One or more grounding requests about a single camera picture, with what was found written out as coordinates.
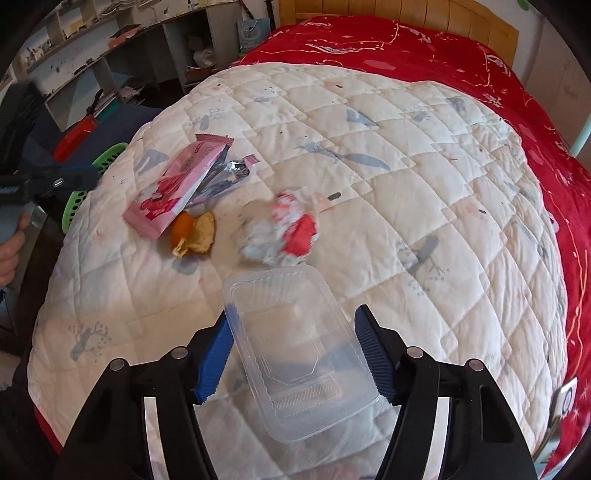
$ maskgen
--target clear plastic box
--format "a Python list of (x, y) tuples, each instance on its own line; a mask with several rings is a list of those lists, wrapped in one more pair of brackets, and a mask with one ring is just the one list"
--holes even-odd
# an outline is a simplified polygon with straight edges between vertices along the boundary
[(315, 268), (230, 278), (222, 295), (262, 421), (275, 440), (314, 435), (377, 400), (359, 341)]

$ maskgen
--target person's hand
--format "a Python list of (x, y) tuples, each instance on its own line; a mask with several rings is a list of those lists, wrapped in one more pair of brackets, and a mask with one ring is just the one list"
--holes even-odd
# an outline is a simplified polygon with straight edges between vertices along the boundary
[(17, 232), (0, 244), (0, 286), (8, 285), (14, 279), (14, 271), (18, 265), (18, 251), (25, 242), (23, 230), (29, 225), (29, 215), (23, 213), (18, 221)]

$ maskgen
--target white quilted blanket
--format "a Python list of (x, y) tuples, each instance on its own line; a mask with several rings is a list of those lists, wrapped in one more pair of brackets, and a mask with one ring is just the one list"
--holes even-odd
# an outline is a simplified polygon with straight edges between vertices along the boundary
[[(205, 131), (236, 139), (231, 158), (261, 163), (215, 207), (211, 258), (180, 262), (168, 238), (150, 243), (121, 214)], [(81, 205), (28, 365), (31, 397), (62, 443), (110, 359), (155, 360), (214, 323), (222, 280), (247, 268), (231, 239), (240, 208), (304, 185), (340, 194), (320, 214), (309, 263), (345, 315), (367, 303), (380, 324), (437, 360), (483, 359), (537, 446), (566, 369), (566, 291), (521, 139), (485, 105), (438, 83), (282, 63), (203, 82), (140, 129)], [(382, 399), (322, 434), (278, 443), (235, 350), (218, 392), (197, 409), (220, 479), (241, 480), (374, 475), (396, 412)], [(445, 421), (438, 425), (440, 453)], [(434, 460), (426, 478), (437, 468)]]

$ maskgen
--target snack wrapper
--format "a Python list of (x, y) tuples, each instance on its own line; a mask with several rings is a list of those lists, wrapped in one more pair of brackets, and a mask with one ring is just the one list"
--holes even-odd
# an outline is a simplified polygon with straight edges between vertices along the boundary
[(215, 163), (224, 164), (233, 138), (197, 134), (168, 166), (162, 177), (142, 190), (123, 218), (137, 232), (157, 240), (184, 209)]
[(318, 240), (316, 208), (304, 189), (280, 192), (270, 202), (249, 202), (240, 215), (235, 240), (248, 260), (272, 267), (297, 265)]
[[(197, 205), (203, 205), (214, 197), (231, 192), (242, 180), (249, 176), (252, 166), (258, 162), (259, 159), (256, 156), (247, 155), (240, 160), (226, 161), (225, 164), (219, 166), (214, 165), (187, 202), (185, 210), (192, 209)], [(196, 209), (191, 210), (191, 214), (196, 213), (198, 213)]]

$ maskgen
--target bed frame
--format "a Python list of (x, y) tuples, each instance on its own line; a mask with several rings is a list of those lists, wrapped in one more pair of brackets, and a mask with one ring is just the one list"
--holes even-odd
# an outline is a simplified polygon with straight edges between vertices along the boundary
[(375, 15), (478, 40), (513, 65), (519, 32), (476, 0), (279, 0), (281, 25), (318, 15)]

